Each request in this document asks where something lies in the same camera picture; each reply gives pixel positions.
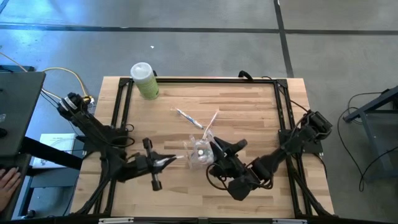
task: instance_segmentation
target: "gray floor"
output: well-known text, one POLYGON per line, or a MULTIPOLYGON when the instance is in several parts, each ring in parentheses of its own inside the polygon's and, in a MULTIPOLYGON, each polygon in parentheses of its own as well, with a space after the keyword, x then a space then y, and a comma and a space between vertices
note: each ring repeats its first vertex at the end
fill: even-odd
MULTIPOLYGON (((286 29, 397 30, 393 0, 280 0, 286 29)), ((271 0, 9 0, 0 24, 51 24, 116 27, 197 27, 277 29, 271 0)), ((287 35, 294 77, 305 79, 310 105, 336 127, 349 98, 383 91, 398 82, 397 35, 287 35)), ((65 32, 0 30, 0 51, 38 70, 67 67, 79 73, 97 97, 102 77, 128 75, 130 67, 149 62, 160 76, 235 77, 246 70, 256 77, 286 77, 279 34, 173 32, 65 32)), ((0 64, 10 64, 0 58, 0 64)), ((80 92, 67 73, 48 72, 45 87, 59 95, 80 92)), ((358 97, 360 106, 372 96, 358 97)), ((27 135, 70 133, 69 124, 40 99, 27 135)), ((364 169, 372 161, 363 129, 341 124, 347 146, 364 169)), ((395 179, 367 183, 358 192, 359 174, 336 130, 324 140, 324 160, 335 208, 341 217, 398 222, 395 179)), ((54 215, 67 205, 66 191, 52 196, 38 191, 40 215, 54 215), (52 200, 63 201, 57 205, 52 200)))

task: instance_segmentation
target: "person's hand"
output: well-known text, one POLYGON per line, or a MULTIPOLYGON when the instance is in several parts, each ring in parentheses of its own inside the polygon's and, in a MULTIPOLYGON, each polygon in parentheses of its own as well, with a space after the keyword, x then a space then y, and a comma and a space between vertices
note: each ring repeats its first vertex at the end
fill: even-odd
POLYGON ((21 173, 17 171, 16 168, 11 168, 7 174, 4 175, 6 170, 0 170, 0 212, 6 208, 12 194, 21 182, 21 173))

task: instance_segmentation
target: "concrete floor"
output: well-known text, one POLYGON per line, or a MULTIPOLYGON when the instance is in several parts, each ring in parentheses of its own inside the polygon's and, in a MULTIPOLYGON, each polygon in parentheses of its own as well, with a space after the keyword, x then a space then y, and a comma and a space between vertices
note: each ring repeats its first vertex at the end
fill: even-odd
MULTIPOLYGON (((286 29, 398 30, 395 0, 279 2, 286 29)), ((278 28, 271 0, 9 0, 0 14, 0 25, 9 23, 278 28)), ((287 45, 294 77, 305 79, 311 108, 321 111, 335 127, 352 95, 397 85, 397 35, 292 34, 287 35, 287 45)), ((0 30, 0 51, 37 70, 72 69, 80 74, 94 97, 98 96, 103 76, 129 75, 130 67, 140 61, 149 62, 160 76, 235 77, 240 70, 255 77, 287 76, 279 34, 0 30)), ((0 64, 10 63, 0 58, 0 64)), ((77 81, 63 72, 48 72, 45 87, 59 95, 80 92, 77 81)), ((353 106, 360 106, 372 97, 358 97, 353 106)), ((70 132, 69 124, 40 99, 27 135, 38 139, 41 133, 70 132)), ((374 155, 363 128, 342 123, 341 132, 364 169, 374 155)), ((323 148, 337 215, 398 222, 395 179, 367 183, 365 191, 358 192, 360 175, 335 130, 324 140, 323 148)), ((52 196, 38 190, 40 203, 32 202, 30 207, 38 210, 40 216, 59 215, 61 208, 67 206, 66 190, 55 191, 52 196), (51 202, 55 198, 60 201, 56 206, 51 202)))

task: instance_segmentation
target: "white bottle cap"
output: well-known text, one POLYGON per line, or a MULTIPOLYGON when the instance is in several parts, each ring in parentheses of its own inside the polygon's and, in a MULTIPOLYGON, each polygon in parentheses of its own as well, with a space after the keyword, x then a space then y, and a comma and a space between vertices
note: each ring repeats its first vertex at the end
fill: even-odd
POLYGON ((136 83, 145 82, 154 75, 152 67, 145 62, 139 62, 133 65, 130 74, 136 83))

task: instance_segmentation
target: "wooden tabletop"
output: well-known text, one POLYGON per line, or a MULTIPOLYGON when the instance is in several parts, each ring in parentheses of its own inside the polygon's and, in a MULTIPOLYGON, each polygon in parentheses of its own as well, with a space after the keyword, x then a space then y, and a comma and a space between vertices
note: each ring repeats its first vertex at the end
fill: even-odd
MULTIPOLYGON (((120 77, 104 77, 95 117, 110 124, 120 77)), ((288 78, 290 98, 306 108, 307 92, 301 78, 288 78)), ((119 112, 120 123, 124 100, 119 112)), ((292 105, 295 120, 304 112, 292 105)), ((229 142, 246 139, 248 145, 239 152, 243 162, 271 153, 279 146, 280 128, 276 110, 274 87, 250 83, 159 83, 159 97, 144 100, 134 86, 127 123, 135 130, 130 134, 136 143, 127 148, 127 154, 144 152, 142 139, 152 140, 154 149, 161 154, 186 155, 183 142, 189 135, 196 138, 203 130, 196 128, 171 107, 177 107, 203 125, 207 125, 216 110, 219 114, 213 124, 215 136, 229 142)), ((333 213, 325 172, 314 155, 303 155, 307 184, 324 208, 333 213)), ((99 154, 83 161, 72 211, 77 211, 89 199, 100 179, 99 154)), ((112 216, 130 217, 239 217, 289 218, 294 217, 286 164, 280 164, 271 190, 253 190, 242 202, 233 200, 222 190, 213 188, 205 177, 205 170, 190 170, 186 159, 178 159, 159 175, 163 190, 154 192, 151 176, 145 175, 117 183, 112 216)), ((105 189, 102 209, 106 204, 105 189)), ((304 211, 299 191, 300 208, 304 211)))

